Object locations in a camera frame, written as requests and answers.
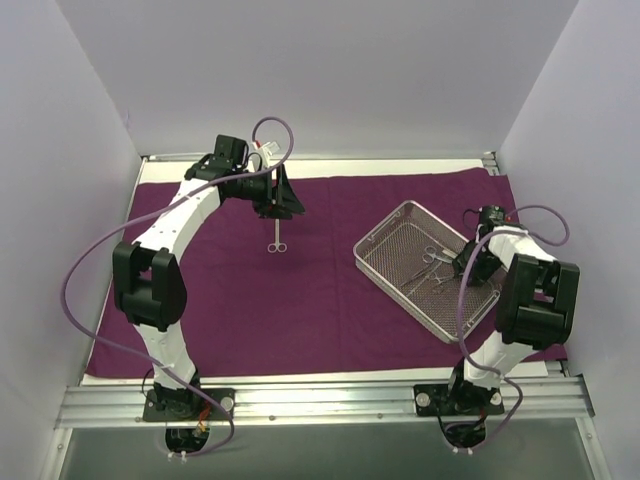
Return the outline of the silver surgical forceps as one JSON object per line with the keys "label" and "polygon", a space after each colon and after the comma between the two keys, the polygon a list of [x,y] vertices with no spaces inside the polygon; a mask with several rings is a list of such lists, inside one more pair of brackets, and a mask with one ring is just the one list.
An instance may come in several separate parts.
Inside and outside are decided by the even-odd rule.
{"label": "silver surgical forceps", "polygon": [[434,293],[440,293],[444,290],[445,285],[453,279],[452,275],[439,277],[437,275],[434,276],[435,284],[432,288]]}

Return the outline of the silver surgical scissors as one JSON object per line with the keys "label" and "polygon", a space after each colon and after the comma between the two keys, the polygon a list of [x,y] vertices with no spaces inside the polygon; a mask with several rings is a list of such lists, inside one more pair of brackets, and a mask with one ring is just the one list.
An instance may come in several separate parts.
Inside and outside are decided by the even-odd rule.
{"label": "silver surgical scissors", "polygon": [[433,245],[425,247],[422,255],[422,260],[426,264],[432,264],[434,262],[451,264],[454,258],[455,255],[452,252],[446,249],[438,249]]}

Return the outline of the metal mesh instrument tray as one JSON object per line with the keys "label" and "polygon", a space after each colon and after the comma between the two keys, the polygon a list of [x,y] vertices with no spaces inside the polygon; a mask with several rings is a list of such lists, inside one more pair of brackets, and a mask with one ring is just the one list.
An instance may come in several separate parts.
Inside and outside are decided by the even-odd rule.
{"label": "metal mesh instrument tray", "polygon": [[[433,245],[455,257],[467,239],[415,201],[401,203],[353,247],[357,268],[401,306],[420,325],[446,344],[458,341],[457,306],[461,278],[451,264],[428,277],[399,287],[418,270],[429,265],[422,260],[424,248]],[[434,293],[434,276],[452,275],[440,293]]]}

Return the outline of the purple cloth wrap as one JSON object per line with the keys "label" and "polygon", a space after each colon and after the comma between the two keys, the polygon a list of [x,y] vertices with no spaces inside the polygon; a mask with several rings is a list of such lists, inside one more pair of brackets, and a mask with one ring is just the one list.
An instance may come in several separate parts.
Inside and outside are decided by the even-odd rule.
{"label": "purple cloth wrap", "polygon": [[515,207],[509,180],[458,173],[296,179],[305,214],[274,226],[230,199],[185,251],[182,330],[205,377],[450,367],[459,349],[438,340],[355,264],[353,246],[406,200],[456,230],[468,208]]}

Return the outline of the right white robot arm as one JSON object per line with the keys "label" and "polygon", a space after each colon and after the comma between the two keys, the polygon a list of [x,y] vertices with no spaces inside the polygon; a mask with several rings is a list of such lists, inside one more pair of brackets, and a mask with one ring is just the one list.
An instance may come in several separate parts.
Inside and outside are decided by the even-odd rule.
{"label": "right white robot arm", "polygon": [[498,270],[506,271],[496,304],[494,331],[463,359],[444,388],[444,400],[455,412],[469,411],[504,376],[533,354],[569,339],[576,309],[580,268],[548,254],[535,236],[520,226],[481,227],[453,261],[461,277],[456,327],[462,327],[465,289],[484,285]]}

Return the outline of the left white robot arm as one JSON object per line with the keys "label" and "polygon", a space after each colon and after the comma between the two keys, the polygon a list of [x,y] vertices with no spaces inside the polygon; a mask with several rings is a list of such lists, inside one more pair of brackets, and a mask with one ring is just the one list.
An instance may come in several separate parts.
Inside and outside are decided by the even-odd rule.
{"label": "left white robot arm", "polygon": [[211,183],[230,175],[229,170],[187,174],[157,220],[135,241],[120,242],[112,255],[115,306],[154,359],[158,400],[179,419],[194,417],[202,405],[197,368],[180,324],[187,305],[180,261],[191,240],[227,199],[248,201],[258,217],[277,222],[305,213],[284,166]]}

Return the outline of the thin silver tweezers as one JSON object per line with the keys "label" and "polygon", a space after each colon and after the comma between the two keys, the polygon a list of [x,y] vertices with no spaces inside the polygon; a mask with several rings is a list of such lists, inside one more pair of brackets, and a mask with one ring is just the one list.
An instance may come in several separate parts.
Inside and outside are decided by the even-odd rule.
{"label": "thin silver tweezers", "polygon": [[429,264],[424,268],[418,270],[413,275],[411,275],[407,280],[399,285],[399,287],[404,287],[409,285],[410,283],[417,281],[419,278],[428,277],[430,274],[435,272],[441,266],[440,262],[436,262],[434,264]]}

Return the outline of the back aluminium rail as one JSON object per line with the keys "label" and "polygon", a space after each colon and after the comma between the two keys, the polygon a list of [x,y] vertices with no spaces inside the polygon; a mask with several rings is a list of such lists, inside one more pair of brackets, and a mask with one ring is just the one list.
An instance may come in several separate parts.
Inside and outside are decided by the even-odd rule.
{"label": "back aluminium rail", "polygon": [[[143,158],[152,162],[187,162],[200,160],[205,155],[204,152],[188,152],[188,153],[165,153],[144,155]],[[495,152],[484,152],[479,155],[409,155],[409,154],[390,154],[390,153],[364,153],[364,154],[320,154],[293,153],[289,157],[290,160],[307,161],[307,160],[496,160]]]}

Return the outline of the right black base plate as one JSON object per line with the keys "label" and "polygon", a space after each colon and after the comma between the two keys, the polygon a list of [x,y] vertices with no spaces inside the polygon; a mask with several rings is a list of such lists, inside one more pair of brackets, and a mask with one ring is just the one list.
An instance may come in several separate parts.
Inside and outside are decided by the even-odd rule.
{"label": "right black base plate", "polygon": [[497,416],[505,412],[501,399],[492,402],[500,394],[497,389],[471,386],[450,390],[446,384],[417,384],[413,393],[419,417]]}

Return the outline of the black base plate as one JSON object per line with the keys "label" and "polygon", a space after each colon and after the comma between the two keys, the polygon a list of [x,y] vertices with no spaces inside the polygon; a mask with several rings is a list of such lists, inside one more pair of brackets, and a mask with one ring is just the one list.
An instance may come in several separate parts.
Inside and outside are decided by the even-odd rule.
{"label": "black base plate", "polygon": [[417,384],[413,393],[419,417],[497,416],[505,412],[501,399],[492,402],[500,394],[497,389],[471,386],[450,390],[446,384]]}
{"label": "black base plate", "polygon": [[151,423],[225,420],[226,413],[233,415],[234,389],[204,388],[202,392],[220,407],[189,389],[173,390],[154,386],[145,393],[142,420]]}

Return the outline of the front aluminium rail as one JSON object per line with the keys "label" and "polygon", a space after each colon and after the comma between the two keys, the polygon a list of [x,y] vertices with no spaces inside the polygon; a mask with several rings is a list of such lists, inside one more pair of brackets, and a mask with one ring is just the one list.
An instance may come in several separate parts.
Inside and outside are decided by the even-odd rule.
{"label": "front aluminium rail", "polygon": [[[145,393],[137,384],[73,387],[64,395],[56,425],[59,428],[194,428],[223,425],[319,425],[403,423],[442,419],[476,420],[480,416],[419,417],[414,405],[414,379],[354,382],[284,382],[211,384],[208,388],[235,390],[233,415],[225,420],[151,423],[142,420]],[[517,378],[500,394],[505,412],[517,419],[589,418],[594,414],[584,380],[558,372],[543,378]]]}

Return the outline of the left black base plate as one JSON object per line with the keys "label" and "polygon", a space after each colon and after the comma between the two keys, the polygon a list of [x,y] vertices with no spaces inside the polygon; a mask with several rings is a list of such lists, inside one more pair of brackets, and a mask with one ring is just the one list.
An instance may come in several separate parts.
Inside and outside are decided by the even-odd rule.
{"label": "left black base plate", "polygon": [[234,389],[204,388],[202,392],[220,407],[189,389],[173,390],[154,386],[145,393],[142,420],[151,423],[225,420],[226,413],[233,415]]}

